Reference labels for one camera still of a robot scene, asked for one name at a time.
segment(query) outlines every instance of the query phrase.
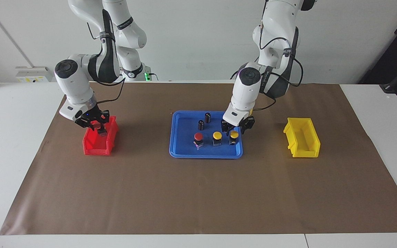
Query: blue tray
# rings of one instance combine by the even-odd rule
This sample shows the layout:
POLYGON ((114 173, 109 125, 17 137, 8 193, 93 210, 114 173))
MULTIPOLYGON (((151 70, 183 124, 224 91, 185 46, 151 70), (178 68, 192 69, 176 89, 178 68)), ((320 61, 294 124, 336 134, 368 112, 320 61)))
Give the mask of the blue tray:
POLYGON ((243 155, 240 128, 236 127, 240 136, 236 145, 229 145, 229 137, 223 133, 222 145, 212 145, 212 135, 215 131, 222 131, 222 111, 177 111, 172 116, 170 154, 176 158, 212 158, 212 159, 237 159, 243 155), (211 113, 211 122, 205 123, 205 129, 199 131, 199 120, 205 120, 205 113, 211 113), (197 150, 194 145, 194 134, 203 134, 205 144, 197 150))

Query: black capacitor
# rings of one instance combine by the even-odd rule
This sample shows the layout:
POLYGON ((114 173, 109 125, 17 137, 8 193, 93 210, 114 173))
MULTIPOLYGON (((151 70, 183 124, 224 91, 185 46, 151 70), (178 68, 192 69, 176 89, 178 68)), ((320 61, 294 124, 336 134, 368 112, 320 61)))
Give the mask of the black capacitor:
POLYGON ((203 131, 203 129, 205 129, 205 122, 204 121, 202 121, 202 120, 198 121, 198 129, 200 131, 203 131))
POLYGON ((211 113, 206 113, 205 114, 205 122, 210 123, 211 122, 211 113))

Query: brown paper mat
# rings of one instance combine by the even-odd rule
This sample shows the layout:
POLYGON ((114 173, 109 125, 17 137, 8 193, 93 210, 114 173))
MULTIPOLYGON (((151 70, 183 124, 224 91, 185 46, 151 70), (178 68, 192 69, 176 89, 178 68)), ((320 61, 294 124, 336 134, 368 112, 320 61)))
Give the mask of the brown paper mat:
MULTIPOLYGON (((93 85, 98 99, 119 86, 93 85)), ((111 157, 57 113, 0 231, 8 234, 397 232, 397 187, 337 85, 292 88, 254 114, 238 160, 175 159, 172 113, 225 110, 230 84, 127 83, 111 157), (310 117, 319 158, 292 158, 287 117, 310 117)), ((257 107, 271 102, 260 96, 257 107)))

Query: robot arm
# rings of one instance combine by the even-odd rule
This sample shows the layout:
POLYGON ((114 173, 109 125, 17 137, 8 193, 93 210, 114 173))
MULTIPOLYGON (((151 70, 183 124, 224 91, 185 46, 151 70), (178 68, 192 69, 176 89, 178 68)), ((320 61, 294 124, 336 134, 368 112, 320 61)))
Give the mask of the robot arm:
POLYGON ((146 35, 133 21, 125 0, 68 0, 68 4, 78 17, 98 28, 102 48, 98 54, 73 54, 56 65, 57 82, 67 96, 59 113, 82 127, 94 129, 91 122, 97 121, 98 133, 105 135, 109 111, 98 108, 89 80, 101 84, 117 80, 117 55, 124 70, 129 70, 128 81, 145 80, 145 65, 140 62, 136 48, 145 46, 146 35))
POLYGON ((260 50, 258 63, 249 62, 238 71, 233 96, 222 120, 223 132, 241 127, 244 133, 252 128, 255 119, 251 115, 259 93, 274 100, 286 94, 298 44, 296 14, 311 9, 315 2, 266 1, 262 23, 253 33, 253 40, 260 50))

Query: black cable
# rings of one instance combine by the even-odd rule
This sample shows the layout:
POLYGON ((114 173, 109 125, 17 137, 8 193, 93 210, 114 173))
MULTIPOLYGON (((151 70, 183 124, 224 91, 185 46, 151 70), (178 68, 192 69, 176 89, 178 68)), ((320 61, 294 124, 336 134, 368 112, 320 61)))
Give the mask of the black cable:
POLYGON ((120 94, 122 94, 122 89, 123 89, 123 85, 125 84, 125 79, 121 80, 119 83, 122 83, 122 86, 120 87, 120 91, 119 91, 119 94, 117 95, 117 97, 115 99, 111 99, 111 100, 99 101, 98 104, 105 103, 105 102, 114 102, 115 100, 117 100, 120 97, 120 94))
POLYGON ((269 0, 265 0, 265 2, 264 2, 263 14, 261 15, 261 21, 263 21, 263 17, 264 17, 264 11, 266 11, 266 5, 267 5, 267 2, 269 2, 269 0))
POLYGON ((157 76, 157 74, 155 74, 155 73, 150 73, 150 75, 155 75, 156 78, 157 78, 157 81, 159 81, 159 77, 157 76))
POLYGON ((267 106, 267 107, 264 107, 264 108, 254 108, 252 111, 260 111, 260 110, 266 110, 267 108, 270 108, 270 107, 272 107, 275 103, 277 103, 277 100, 275 99, 275 98, 272 98, 273 100, 274 100, 274 102, 271 104, 271 105, 269 105, 269 106, 267 106))
POLYGON ((299 79, 298 84, 295 87, 298 87, 301 85, 301 82, 303 81, 303 75, 304 75, 304 69, 303 69, 303 65, 295 58, 295 56, 292 56, 293 60, 299 65, 299 67, 301 68, 301 77, 299 79))
POLYGON ((103 86, 116 86, 116 85, 119 85, 119 84, 123 83, 123 82, 125 81, 125 78, 123 78, 122 80, 120 80, 120 82, 114 83, 114 84, 102 83, 102 82, 99 82, 98 80, 94 80, 94 81, 95 81, 96 83, 100 84, 100 85, 103 85, 103 86))
POLYGON ((87 22, 87 26, 88 26, 88 30, 90 31, 90 35, 91 35, 91 37, 93 38, 93 40, 97 40, 98 38, 95 38, 94 36, 93 36, 93 33, 91 32, 91 28, 90 28, 90 24, 87 22))
POLYGON ((290 44, 290 41, 288 39, 283 38, 283 37, 277 37, 277 38, 274 38, 271 41, 269 41, 264 47, 261 47, 261 40, 263 38, 263 17, 264 17, 264 12, 266 11, 266 5, 267 5, 268 2, 269 2, 269 0, 265 0, 264 7, 263 7, 263 14, 261 15, 260 44, 259 44, 260 45, 260 50, 265 49, 269 44, 271 44, 273 41, 276 41, 276 40, 285 40, 285 41, 287 41, 290 44))
POLYGON ((276 41, 276 40, 284 40, 284 41, 289 42, 289 40, 286 39, 286 38, 277 37, 277 38, 271 39, 267 44, 264 45, 264 47, 261 47, 261 38, 262 38, 262 37, 263 37, 263 30, 261 30, 261 33, 260 33, 260 50, 265 49, 269 44, 271 44, 273 41, 276 41))
POLYGON ((234 76, 238 73, 238 71, 234 72, 234 74, 232 74, 231 76, 231 80, 234 78, 234 76))
POLYGON ((298 86, 301 85, 301 82, 303 81, 304 70, 303 70, 303 65, 302 65, 297 59, 293 58, 293 60, 294 60, 296 63, 298 63, 299 66, 300 66, 300 68, 301 68, 301 77, 299 78, 299 82, 298 82, 297 84, 290 83, 290 81, 287 80, 287 78, 283 77, 282 75, 280 75, 280 74, 278 74, 278 73, 271 72, 271 75, 275 75, 275 76, 277 76, 277 77, 279 77, 279 78, 282 78, 283 80, 285 80, 288 84, 290 84, 290 85, 293 86, 293 87, 298 87, 298 86))

